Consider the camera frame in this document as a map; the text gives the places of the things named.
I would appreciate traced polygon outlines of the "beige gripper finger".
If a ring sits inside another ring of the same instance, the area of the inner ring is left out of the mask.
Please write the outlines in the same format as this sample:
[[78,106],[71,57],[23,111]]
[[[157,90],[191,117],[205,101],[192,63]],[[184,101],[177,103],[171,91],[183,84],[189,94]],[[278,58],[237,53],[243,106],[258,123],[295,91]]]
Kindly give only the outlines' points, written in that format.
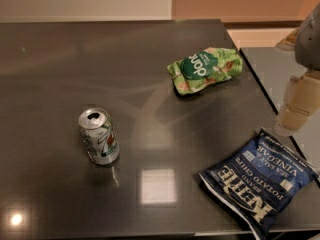
[[292,76],[287,84],[283,104],[277,115],[275,131],[292,136],[320,108],[320,71],[307,70],[302,76]]

